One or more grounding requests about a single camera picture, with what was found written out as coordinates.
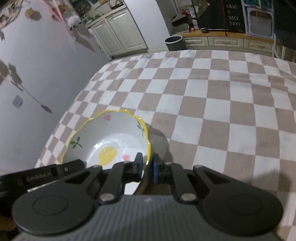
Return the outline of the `yellow rimmed flower bowl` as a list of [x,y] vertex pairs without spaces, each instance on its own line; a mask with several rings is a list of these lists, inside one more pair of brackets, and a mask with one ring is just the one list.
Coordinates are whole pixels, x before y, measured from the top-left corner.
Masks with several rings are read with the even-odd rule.
[[99,182],[106,171],[119,162],[132,162],[142,154],[145,169],[152,157],[148,128],[140,117],[128,110],[105,110],[87,120],[70,138],[62,154],[63,164],[74,160],[86,168],[101,166]]

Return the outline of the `checkered table cloth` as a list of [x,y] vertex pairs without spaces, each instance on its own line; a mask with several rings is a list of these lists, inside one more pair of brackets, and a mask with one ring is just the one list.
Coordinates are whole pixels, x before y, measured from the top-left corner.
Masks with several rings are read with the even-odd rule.
[[273,193],[278,228],[295,240],[295,63],[219,50],[161,52],[101,67],[51,134],[37,167],[59,163],[88,118],[140,117],[153,151],[185,168],[203,165]]

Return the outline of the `dark grey waste bin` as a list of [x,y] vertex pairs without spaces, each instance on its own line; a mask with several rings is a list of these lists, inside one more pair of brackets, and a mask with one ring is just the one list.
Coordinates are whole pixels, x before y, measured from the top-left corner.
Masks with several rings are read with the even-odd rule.
[[174,35],[174,36],[167,37],[164,40],[164,42],[169,51],[180,51],[180,50],[187,49],[186,44],[181,35]]

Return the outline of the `white kitchen cabinet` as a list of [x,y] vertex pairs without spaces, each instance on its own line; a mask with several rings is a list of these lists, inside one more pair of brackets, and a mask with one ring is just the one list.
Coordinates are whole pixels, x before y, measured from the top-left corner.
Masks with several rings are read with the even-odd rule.
[[147,51],[147,45],[126,6],[110,11],[87,27],[109,57]]

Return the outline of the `white drawer cabinet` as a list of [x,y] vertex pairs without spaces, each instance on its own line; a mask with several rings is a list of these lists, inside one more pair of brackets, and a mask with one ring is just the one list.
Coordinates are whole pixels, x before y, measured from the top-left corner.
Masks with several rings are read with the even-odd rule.
[[201,32],[192,32],[184,34],[183,40],[187,49],[207,49],[207,50],[231,50],[246,51],[254,53],[271,54],[273,52],[273,41],[245,34],[213,32],[203,34]]

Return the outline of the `black have a nice day sign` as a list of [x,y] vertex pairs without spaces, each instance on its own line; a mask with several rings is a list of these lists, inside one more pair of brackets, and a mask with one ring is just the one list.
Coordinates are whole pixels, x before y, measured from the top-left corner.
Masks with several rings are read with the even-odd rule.
[[238,0],[192,1],[200,30],[244,33],[242,3]]

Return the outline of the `poizon printed box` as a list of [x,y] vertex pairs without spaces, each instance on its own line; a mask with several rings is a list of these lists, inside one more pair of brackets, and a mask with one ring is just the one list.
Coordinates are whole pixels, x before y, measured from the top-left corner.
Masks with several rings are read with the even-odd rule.
[[242,0],[246,34],[272,40],[274,35],[274,6],[272,0]]

